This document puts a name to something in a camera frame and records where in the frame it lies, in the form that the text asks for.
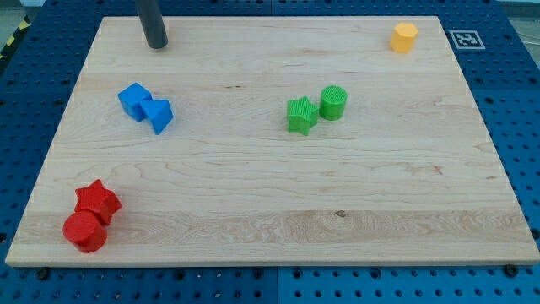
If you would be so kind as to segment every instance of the green star-shaped block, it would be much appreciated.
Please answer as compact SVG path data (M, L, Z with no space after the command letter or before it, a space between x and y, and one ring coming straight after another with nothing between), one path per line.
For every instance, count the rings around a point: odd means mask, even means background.
M298 132L307 136L310 128L317 124L319 107L311 103L307 96L287 102L289 132Z

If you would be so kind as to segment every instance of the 3d printed block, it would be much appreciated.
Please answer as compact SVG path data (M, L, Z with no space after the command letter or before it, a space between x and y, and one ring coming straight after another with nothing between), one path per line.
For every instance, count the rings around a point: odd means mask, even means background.
M347 92L336 85L326 87L321 93L321 117L327 120L337 120L343 116Z
M143 100L152 100L152 95L141 84L134 83L118 93L118 99L127 115L140 122L146 116L139 103Z
M169 124L172 119L172 110L168 100L143 100L140 103L143 113L152 123L156 135Z
M112 215L122 207L115 193L105 189L99 179L88 187L75 190L75 193L78 197L75 212L93 212L104 225L109 225Z
M66 239L84 253L100 249L107 240L107 230L94 213L80 211L64 222L62 232Z
M395 52L407 53L413 49L419 30L414 24L402 22L394 28L391 35L390 47Z
M310 128L317 124L319 107L310 102L307 96L287 102L289 132L298 132L307 136Z

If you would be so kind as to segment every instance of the blue cuboid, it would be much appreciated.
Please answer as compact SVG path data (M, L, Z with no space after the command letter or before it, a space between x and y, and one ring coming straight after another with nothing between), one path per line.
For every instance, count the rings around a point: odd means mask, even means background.
M172 110L168 100L142 100L140 106L143 113L150 120L156 135L169 124L172 119Z
M118 99L127 115L140 122L146 118L140 102L152 100L152 95L141 84L134 83L118 93Z

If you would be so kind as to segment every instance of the red star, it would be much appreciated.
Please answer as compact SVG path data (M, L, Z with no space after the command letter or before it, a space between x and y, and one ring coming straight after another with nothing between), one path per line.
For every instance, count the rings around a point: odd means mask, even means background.
M91 211L105 225L111 223L112 215L122 207L115 193L104 188L99 179L88 187L76 189L75 193L78 197L75 212Z

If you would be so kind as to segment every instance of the green cylinder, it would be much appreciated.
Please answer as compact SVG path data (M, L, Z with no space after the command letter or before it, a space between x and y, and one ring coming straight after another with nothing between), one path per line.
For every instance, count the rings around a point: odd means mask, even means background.
M321 93L321 117L327 120L337 120L343 116L347 92L336 85L326 87Z

